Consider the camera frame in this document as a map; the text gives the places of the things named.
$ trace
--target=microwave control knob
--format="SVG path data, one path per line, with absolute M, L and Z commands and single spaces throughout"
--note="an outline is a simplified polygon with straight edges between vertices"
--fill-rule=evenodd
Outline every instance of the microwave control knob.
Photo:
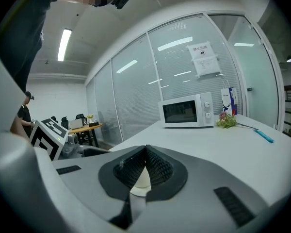
M 211 118 L 211 114 L 209 112 L 207 112 L 205 116 L 206 116 L 207 119 Z

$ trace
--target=white ceiling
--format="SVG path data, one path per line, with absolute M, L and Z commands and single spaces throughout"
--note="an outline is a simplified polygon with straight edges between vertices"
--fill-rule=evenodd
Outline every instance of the white ceiling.
M 31 73 L 67 73 L 87 75 L 89 62 L 105 42 L 112 42 L 129 25 L 181 0 L 130 0 L 122 10 L 107 5 L 90 5 L 59 0 L 51 4 L 43 28 L 44 41 L 32 64 Z M 65 61 L 57 55 L 63 30 L 72 30 Z

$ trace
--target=ceiling light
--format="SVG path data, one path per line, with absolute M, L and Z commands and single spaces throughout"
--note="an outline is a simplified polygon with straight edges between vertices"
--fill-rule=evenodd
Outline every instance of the ceiling light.
M 132 65 L 136 64 L 138 61 L 133 60 L 132 62 L 128 63 L 126 66 L 122 67 L 117 71 L 117 73 L 121 73 L 122 71 L 125 71 L 128 67 L 131 67 Z
M 72 33 L 72 30 L 70 30 L 70 29 L 65 29 L 63 32 L 62 39 L 61 39 L 60 45 L 59 45 L 58 61 L 64 61 L 66 48 L 67 48 L 71 33 Z
M 291 55 L 287 57 L 287 62 L 291 62 Z
M 235 43 L 234 46 L 239 46 L 239 47 L 253 47 L 254 44 L 249 44 L 249 43 Z
M 176 75 L 174 75 L 174 76 L 179 76 L 179 75 L 186 74 L 186 73 L 190 73 L 190 72 L 191 72 L 191 71 L 183 72 L 183 73 L 178 73 L 178 74 L 176 74 Z
M 163 51 L 165 49 L 168 49 L 168 48 L 171 48 L 171 47 L 183 44 L 183 43 L 187 43 L 187 42 L 190 42 L 190 41 L 193 41 L 193 37 L 187 37 L 187 38 L 184 38 L 184 39 L 181 39 L 181 40 L 178 40 L 178 41 L 173 41 L 173 42 L 170 42 L 170 43 L 168 43 L 166 45 L 163 45 L 163 46 L 161 46 L 161 47 L 159 47 L 157 49 L 159 51 Z
M 161 81 L 161 80 L 163 80 L 163 79 L 160 79 L 160 81 Z M 153 81 L 153 82 L 150 82 L 150 83 L 148 83 L 148 84 L 152 84 L 152 83 L 155 83 L 155 82 L 157 82 L 157 81 L 158 81 L 158 80 Z

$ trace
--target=blue pen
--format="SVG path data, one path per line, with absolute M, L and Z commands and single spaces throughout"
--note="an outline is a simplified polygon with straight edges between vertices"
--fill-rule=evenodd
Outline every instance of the blue pen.
M 260 136 L 262 136 L 263 138 L 265 138 L 268 142 L 273 143 L 274 140 L 272 138 L 270 138 L 269 136 L 267 136 L 266 134 L 264 134 L 262 131 L 259 131 L 257 129 L 254 130 L 254 132 L 257 132 Z

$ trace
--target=microwave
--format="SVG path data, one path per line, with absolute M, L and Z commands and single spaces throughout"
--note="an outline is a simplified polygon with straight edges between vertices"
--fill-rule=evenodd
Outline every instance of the microwave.
M 214 126 L 210 92 L 159 102 L 159 111 L 166 128 Z

